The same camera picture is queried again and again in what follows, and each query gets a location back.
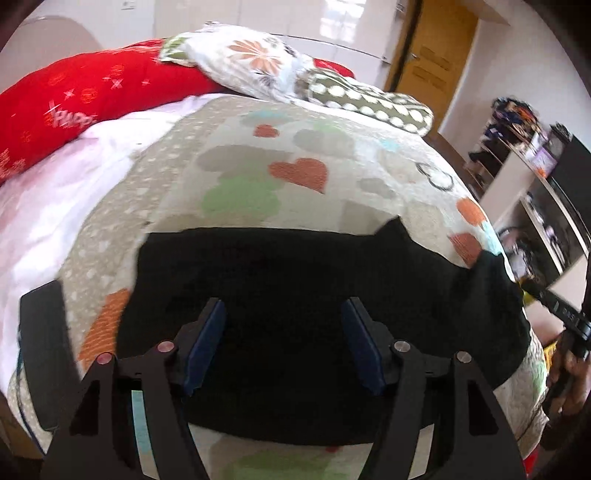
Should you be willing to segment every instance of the orange heart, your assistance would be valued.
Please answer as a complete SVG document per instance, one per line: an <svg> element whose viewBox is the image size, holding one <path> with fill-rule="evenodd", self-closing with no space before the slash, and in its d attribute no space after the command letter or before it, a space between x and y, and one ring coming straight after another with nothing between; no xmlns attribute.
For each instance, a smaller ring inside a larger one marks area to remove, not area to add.
<svg viewBox="0 0 591 480"><path fill-rule="evenodd" d="M78 360L82 362L85 370L90 368L92 362L100 353L115 353L121 314L129 301L130 295L131 292L127 288L122 288L106 296L105 304L86 334L78 354Z"/></svg>
<svg viewBox="0 0 591 480"><path fill-rule="evenodd" d="M469 268L472 268L478 259L478 255L482 252L480 242L471 233L459 233L458 235L452 235L449 239L464 263Z"/></svg>
<svg viewBox="0 0 591 480"><path fill-rule="evenodd" d="M486 215L472 199L468 197L459 199L456 202L456 207L457 211L460 212L464 220L470 225L480 225L482 228L482 222L486 222Z"/></svg>
<svg viewBox="0 0 591 480"><path fill-rule="evenodd" d="M272 125L262 124L255 128L255 137L275 138L279 137L279 130L273 128Z"/></svg>
<svg viewBox="0 0 591 480"><path fill-rule="evenodd" d="M269 173L276 179L295 183L302 187L324 193L328 168L315 158L298 158L295 163L276 161L269 165Z"/></svg>

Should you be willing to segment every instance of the screw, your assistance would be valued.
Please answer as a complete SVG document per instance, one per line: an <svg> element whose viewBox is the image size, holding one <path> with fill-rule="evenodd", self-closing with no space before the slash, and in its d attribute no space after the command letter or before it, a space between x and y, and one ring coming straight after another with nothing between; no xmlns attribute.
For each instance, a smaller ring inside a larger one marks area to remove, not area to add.
<svg viewBox="0 0 591 480"><path fill-rule="evenodd" d="M456 353L456 358L463 364L469 364L472 362L472 355L468 352L458 352Z"/></svg>
<svg viewBox="0 0 591 480"><path fill-rule="evenodd" d="M96 361L101 365L106 365L111 361L112 358L113 355L111 355L109 352L105 352L96 357Z"/></svg>
<svg viewBox="0 0 591 480"><path fill-rule="evenodd" d="M173 348L174 348L174 343L172 343L170 340L165 340L164 342L160 342L158 344L158 351L160 353L168 353Z"/></svg>
<svg viewBox="0 0 591 480"><path fill-rule="evenodd" d="M410 350L410 344L404 340L399 340L394 344L394 348L401 353L406 353Z"/></svg>

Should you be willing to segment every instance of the floral pillow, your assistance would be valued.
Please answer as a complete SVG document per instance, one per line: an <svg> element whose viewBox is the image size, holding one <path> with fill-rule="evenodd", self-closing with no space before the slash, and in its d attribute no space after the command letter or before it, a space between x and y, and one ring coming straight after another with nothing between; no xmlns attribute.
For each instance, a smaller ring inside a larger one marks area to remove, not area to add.
<svg viewBox="0 0 591 480"><path fill-rule="evenodd" d="M161 61L197 66L212 80L263 100L289 102L297 78L314 67L280 38L237 25L207 23L201 30L167 39Z"/></svg>

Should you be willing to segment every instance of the television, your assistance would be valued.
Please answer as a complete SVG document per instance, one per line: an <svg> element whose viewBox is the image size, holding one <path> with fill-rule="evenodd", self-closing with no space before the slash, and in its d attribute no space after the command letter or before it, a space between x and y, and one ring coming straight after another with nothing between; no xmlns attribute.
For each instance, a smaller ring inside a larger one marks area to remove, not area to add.
<svg viewBox="0 0 591 480"><path fill-rule="evenodd" d="M577 137L573 137L560 156L549 177L549 183L561 197L565 207L583 223L581 233L591 228L591 153Z"/></svg>

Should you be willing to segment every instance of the bed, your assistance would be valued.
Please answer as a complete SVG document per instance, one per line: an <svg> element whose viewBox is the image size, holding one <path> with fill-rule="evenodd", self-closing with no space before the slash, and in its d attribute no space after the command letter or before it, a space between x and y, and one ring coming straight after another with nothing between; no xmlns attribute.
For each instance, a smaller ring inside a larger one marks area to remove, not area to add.
<svg viewBox="0 0 591 480"><path fill-rule="evenodd" d="M249 158L246 169L228 160L237 145ZM279 153L257 157L269 148ZM37 421L26 372L18 384L15 374L20 298L61 280L82 374L115 348L137 251L151 232L263 227L368 235L397 216L414 242L454 265L471 266L483 249L502 253L486 216L437 152L416 134L355 112L215 93L98 122L0 187L0 388L47 449L51 434ZM521 365L495 390L524 457L546 421L539 406L545 362L530 335ZM371 448L257 442L195 425L191 432L213 479L276 478L279 471L353 479ZM421 432L411 476L426 468L431 434ZM141 435L138 449L144 472L154 476Z"/></svg>

